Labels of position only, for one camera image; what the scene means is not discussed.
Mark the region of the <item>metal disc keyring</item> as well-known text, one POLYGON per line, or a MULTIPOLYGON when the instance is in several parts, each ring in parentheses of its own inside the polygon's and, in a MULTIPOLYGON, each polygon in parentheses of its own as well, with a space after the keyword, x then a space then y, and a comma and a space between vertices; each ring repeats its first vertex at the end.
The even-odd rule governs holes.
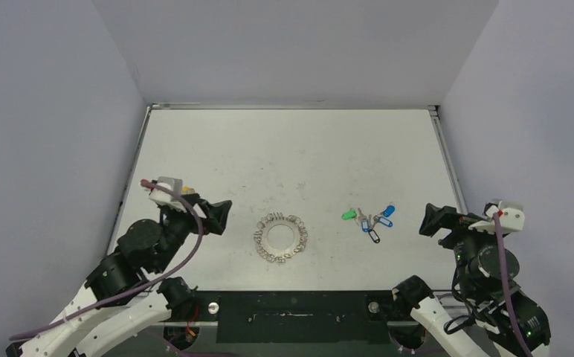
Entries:
POLYGON ((283 264, 306 249, 309 233, 295 215, 269 213, 256 223, 254 248, 269 263, 283 264))

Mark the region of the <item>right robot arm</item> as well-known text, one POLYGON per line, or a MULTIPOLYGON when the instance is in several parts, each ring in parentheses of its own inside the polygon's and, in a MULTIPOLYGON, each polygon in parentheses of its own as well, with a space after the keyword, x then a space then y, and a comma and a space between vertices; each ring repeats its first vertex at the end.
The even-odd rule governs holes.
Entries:
POLYGON ((426 282, 412 276, 392 290, 394 313, 417 322, 449 356, 486 356, 465 331, 470 326, 484 329, 500 356, 549 356, 549 318, 515 282, 520 263, 504 243, 524 223, 522 206, 503 200, 487 203, 480 216, 426 204, 419 234, 448 231, 439 245, 454 253, 451 295, 468 312, 452 317, 426 282))

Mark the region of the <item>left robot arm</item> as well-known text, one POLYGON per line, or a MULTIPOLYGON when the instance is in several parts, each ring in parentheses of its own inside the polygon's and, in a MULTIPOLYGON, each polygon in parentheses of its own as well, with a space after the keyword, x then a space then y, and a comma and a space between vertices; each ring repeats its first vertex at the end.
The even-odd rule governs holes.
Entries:
POLYGON ((7 356, 101 356, 158 322, 193 317, 196 291, 170 267, 195 234, 221 235, 232 201, 153 190, 158 219, 139 219, 117 241, 62 312, 46 327, 10 338, 7 356))

